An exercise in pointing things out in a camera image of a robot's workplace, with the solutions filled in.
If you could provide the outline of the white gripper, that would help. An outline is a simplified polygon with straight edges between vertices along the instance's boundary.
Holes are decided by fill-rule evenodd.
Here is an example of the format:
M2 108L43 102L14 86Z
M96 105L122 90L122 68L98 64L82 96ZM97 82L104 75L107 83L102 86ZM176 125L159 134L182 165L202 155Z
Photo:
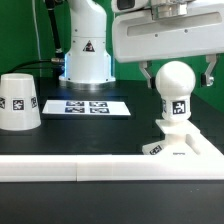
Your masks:
M181 16L154 20L150 9L124 13L112 25L115 58L140 62L147 86L155 89L151 60L207 55L203 87L214 83L213 71L224 52L224 3L189 3Z

